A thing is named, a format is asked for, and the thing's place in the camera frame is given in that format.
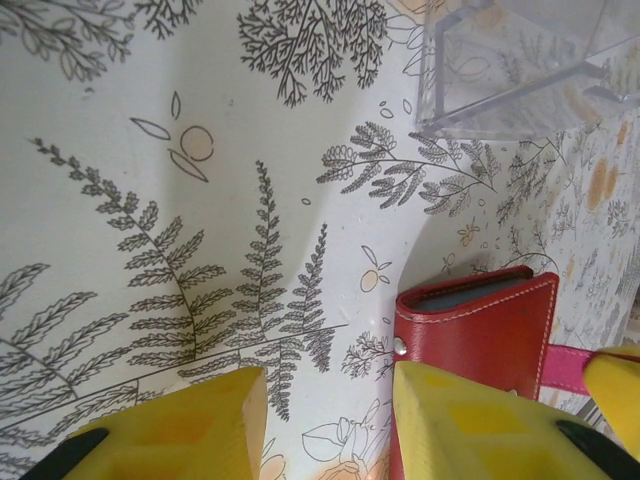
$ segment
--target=fern illustration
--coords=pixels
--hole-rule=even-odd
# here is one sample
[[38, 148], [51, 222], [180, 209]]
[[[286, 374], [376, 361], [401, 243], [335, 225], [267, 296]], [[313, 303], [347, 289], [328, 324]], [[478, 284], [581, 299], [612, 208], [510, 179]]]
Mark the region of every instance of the fern illustration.
[[500, 268], [508, 268], [514, 265], [530, 265], [535, 266], [536, 273], [547, 271], [552, 267], [559, 272], [556, 261], [547, 254], [547, 241], [544, 238], [540, 223], [533, 223], [531, 238], [525, 242], [522, 241], [522, 229], [511, 226], [509, 229], [509, 250], [511, 251], [511, 259], [503, 263]]
[[389, 349], [388, 344], [389, 337], [378, 339], [371, 332], [364, 332], [356, 339], [355, 344], [349, 345], [342, 361], [342, 372], [349, 374], [351, 378], [364, 378], [371, 373], [374, 362], [382, 360], [382, 365], [376, 372], [376, 380], [386, 377], [393, 365], [393, 350]]
[[49, 435], [56, 438], [82, 421], [89, 423], [105, 415], [132, 407], [136, 404], [138, 389], [137, 382], [119, 385], [77, 402], [73, 410], [56, 423]]
[[277, 230], [280, 217], [275, 215], [276, 203], [269, 172], [261, 161], [258, 160], [256, 165], [262, 194], [260, 204], [263, 207], [257, 211], [260, 218], [260, 224], [256, 226], [258, 240], [250, 243], [252, 252], [245, 255], [252, 266], [241, 272], [249, 281], [236, 288], [246, 298], [232, 304], [247, 316], [234, 321], [216, 339], [219, 342], [226, 338], [226, 345], [232, 347], [265, 341], [265, 334], [283, 321], [282, 317], [274, 316], [284, 309], [278, 298], [286, 292], [286, 289], [274, 286], [282, 279], [282, 274], [277, 272], [282, 265], [278, 259], [282, 251], [280, 232]]
[[168, 283], [175, 286], [176, 293], [148, 297], [131, 305], [130, 311], [133, 313], [160, 312], [174, 308], [181, 308], [182, 312], [177, 316], [153, 316], [135, 321], [131, 329], [155, 332], [135, 340], [131, 348], [154, 350], [134, 355], [129, 363], [164, 368], [182, 365], [208, 353], [215, 346], [217, 338], [211, 332], [236, 313], [232, 310], [210, 312], [210, 308], [219, 300], [233, 294], [231, 289], [220, 288], [197, 295], [191, 294], [194, 287], [225, 274], [224, 268], [218, 265], [185, 268], [198, 251], [204, 231], [199, 231], [182, 245], [171, 249], [182, 230], [182, 219], [179, 216], [154, 235], [159, 215], [156, 202], [149, 202], [139, 212], [139, 199], [134, 192], [123, 195], [112, 181], [102, 179], [97, 170], [91, 167], [83, 169], [73, 156], [63, 158], [55, 145], [45, 147], [40, 139], [34, 140], [34, 143], [40, 153], [51, 155], [51, 162], [55, 165], [70, 167], [69, 177], [84, 183], [83, 194], [106, 200], [96, 210], [110, 217], [107, 223], [111, 227], [129, 232], [129, 236], [118, 244], [119, 251], [131, 253], [146, 247], [146, 250], [134, 255], [125, 266], [127, 270], [140, 271], [129, 281], [129, 287]]
[[10, 453], [0, 452], [0, 474], [2, 478], [20, 478], [36, 464], [30, 457], [17, 457]]
[[500, 225], [518, 215], [526, 202], [540, 196], [551, 167], [556, 161], [566, 163], [562, 153], [563, 141], [564, 134], [558, 134], [555, 139], [547, 138], [541, 144], [520, 142], [520, 148], [509, 166], [509, 196], [500, 202], [496, 212]]
[[45, 62], [54, 60], [68, 80], [92, 81], [106, 62], [124, 62], [131, 53], [135, 12], [120, 0], [0, 0], [0, 44], [19, 37], [24, 48]]
[[633, 295], [638, 289], [638, 278], [640, 278], [640, 242], [633, 246], [633, 252], [622, 270], [616, 295], [624, 298]]
[[256, 2], [238, 15], [238, 23], [247, 52], [242, 61], [277, 79], [277, 96], [289, 107], [306, 100], [309, 80], [315, 96], [332, 102], [345, 83], [345, 57], [360, 88], [370, 87], [378, 76], [387, 33], [378, 0]]
[[[8, 307], [28, 289], [35, 278], [49, 268], [41, 263], [27, 265], [11, 273], [0, 284], [0, 320]], [[20, 417], [33, 412], [50, 409], [67, 400], [79, 398], [78, 387], [91, 377], [129, 352], [120, 347], [102, 353], [92, 359], [75, 364], [74, 359], [90, 347], [96, 338], [109, 332], [127, 317], [127, 314], [113, 314], [86, 323], [62, 341], [49, 345], [48, 338], [56, 327], [63, 324], [67, 316], [94, 298], [94, 292], [77, 292], [68, 295], [36, 313], [31, 321], [9, 335], [6, 329], [0, 334], [0, 420]], [[48, 346], [45, 355], [36, 353], [43, 345]], [[32, 445], [42, 443], [35, 433], [19, 434], [22, 443]]]
[[[393, 153], [397, 142], [387, 128], [373, 122], [359, 125], [350, 139], [351, 144], [359, 147], [359, 150], [348, 145], [331, 147], [322, 157], [327, 172], [316, 181], [344, 181], [355, 176], [355, 180], [341, 193], [352, 193], [370, 184], [373, 190], [369, 196], [385, 199], [380, 204], [381, 209], [402, 206], [418, 192], [430, 204], [424, 209], [426, 214], [448, 211], [451, 217], [471, 205], [474, 187], [481, 186], [495, 193], [493, 178], [500, 170], [500, 165], [490, 145], [482, 145], [477, 141], [460, 144], [447, 139], [445, 148], [418, 133], [410, 133], [409, 137], [420, 144], [418, 153], [424, 161], [398, 158]], [[460, 166], [465, 153], [470, 160], [470, 171]], [[446, 170], [453, 175], [437, 183], [423, 182], [427, 167]]]
[[286, 322], [280, 328], [281, 332], [300, 334], [305, 333], [303, 342], [306, 350], [311, 354], [316, 368], [324, 373], [329, 371], [329, 360], [331, 353], [331, 343], [335, 330], [321, 330], [324, 325], [325, 318], [321, 318], [324, 314], [322, 300], [319, 295], [322, 290], [319, 288], [322, 282], [322, 265], [327, 245], [327, 224], [323, 224], [318, 236], [318, 244], [315, 252], [311, 254], [311, 261], [305, 264], [305, 274], [298, 275], [300, 287], [293, 290], [293, 294], [300, 297], [301, 300], [290, 302], [287, 305], [289, 312], [284, 316]]
[[[262, 164], [258, 164], [258, 172], [260, 173], [261, 185], [263, 197], [261, 203], [265, 206], [273, 205], [275, 203], [272, 200], [271, 183], [268, 181], [266, 175], [266, 169]], [[264, 211], [259, 214], [263, 222], [272, 225], [277, 225], [268, 218], [269, 212]], [[272, 232], [263, 232], [265, 237], [268, 238], [273, 235]], [[340, 328], [341, 325], [336, 327], [324, 327], [325, 319], [322, 318], [324, 314], [322, 310], [322, 301], [319, 295], [322, 290], [319, 288], [322, 282], [322, 266], [323, 258], [326, 251], [327, 243], [327, 225], [323, 224], [320, 229], [320, 235], [318, 236], [318, 243], [315, 247], [314, 253], [311, 254], [310, 262], [305, 264], [306, 274], [298, 275], [300, 281], [300, 287], [293, 290], [293, 294], [300, 297], [302, 300], [290, 302], [287, 307], [289, 311], [282, 317], [271, 317], [264, 322], [265, 326], [280, 325], [279, 332], [287, 333], [285, 337], [268, 339], [266, 333], [272, 332], [272, 328], [265, 328], [264, 331], [259, 329], [259, 325], [262, 325], [262, 320], [258, 322], [260, 317], [249, 316], [242, 320], [234, 321], [228, 331], [233, 332], [232, 337], [226, 342], [227, 345], [239, 345], [240, 347], [235, 350], [222, 352], [216, 355], [212, 359], [208, 360], [205, 364], [195, 368], [181, 370], [180, 376], [189, 379], [192, 383], [199, 383], [212, 378], [216, 375], [220, 375], [229, 368], [246, 367], [246, 366], [258, 366], [267, 369], [267, 381], [269, 383], [269, 403], [275, 408], [276, 414], [287, 421], [290, 418], [289, 413], [289, 396], [288, 391], [291, 388], [292, 381], [294, 379], [294, 373], [297, 369], [297, 363], [302, 360], [302, 354], [308, 353], [315, 365], [315, 367], [321, 372], [327, 372], [329, 370], [329, 361], [331, 355], [331, 347], [333, 338], [335, 336], [336, 328]], [[256, 245], [253, 242], [252, 248], [260, 250], [261, 248], [273, 248], [273, 246], [267, 245], [267, 243], [261, 243]], [[280, 253], [280, 248], [274, 250], [274, 255]], [[260, 262], [254, 263], [256, 266], [262, 265], [262, 256], [255, 257]], [[245, 294], [246, 292], [254, 293], [252, 298], [259, 298], [259, 295], [255, 294], [255, 287], [259, 286], [258, 275], [259, 270], [252, 269], [251, 277], [255, 278], [254, 282], [244, 284], [238, 287], [238, 291]], [[269, 295], [267, 304], [269, 305], [267, 311], [273, 312], [282, 309], [281, 304], [274, 306], [273, 299]], [[239, 301], [234, 303], [236, 308], [242, 309], [245, 306], [249, 306], [251, 310], [250, 314], [256, 315], [256, 312], [260, 312], [259, 300], [251, 300], [247, 303], [245, 301]], [[255, 331], [254, 335], [247, 335], [245, 325], [254, 326], [251, 330]]]
[[165, 40], [180, 25], [189, 24], [201, 3], [202, 0], [146, 0], [134, 5], [136, 12], [146, 17], [144, 29], [155, 33], [158, 40]]

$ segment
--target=red wallet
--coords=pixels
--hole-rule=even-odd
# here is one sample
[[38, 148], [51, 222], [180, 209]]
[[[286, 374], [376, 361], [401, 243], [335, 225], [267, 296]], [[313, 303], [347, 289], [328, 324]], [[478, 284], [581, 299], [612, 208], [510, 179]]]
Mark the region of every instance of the red wallet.
[[[432, 365], [537, 400], [540, 386], [586, 394], [582, 369], [592, 352], [550, 346], [558, 276], [520, 266], [439, 285], [396, 300], [394, 361]], [[390, 480], [404, 480], [391, 433]]]

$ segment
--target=patterned fabric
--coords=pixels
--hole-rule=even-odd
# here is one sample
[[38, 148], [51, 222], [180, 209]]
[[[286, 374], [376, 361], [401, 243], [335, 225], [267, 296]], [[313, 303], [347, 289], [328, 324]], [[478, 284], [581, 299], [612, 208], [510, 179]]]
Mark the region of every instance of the patterned fabric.
[[539, 142], [424, 138], [424, 9], [0, 0], [0, 478], [262, 365], [262, 480], [382, 479], [393, 300], [423, 281], [553, 271], [553, 341], [622, 340], [636, 112]]

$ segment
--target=clear acrylic box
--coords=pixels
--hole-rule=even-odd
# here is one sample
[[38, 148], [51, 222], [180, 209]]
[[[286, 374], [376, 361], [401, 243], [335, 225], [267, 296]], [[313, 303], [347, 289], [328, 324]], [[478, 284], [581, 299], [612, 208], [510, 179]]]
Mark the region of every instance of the clear acrylic box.
[[638, 47], [640, 0], [445, 0], [427, 12], [418, 126], [527, 140], [597, 123], [640, 105]]

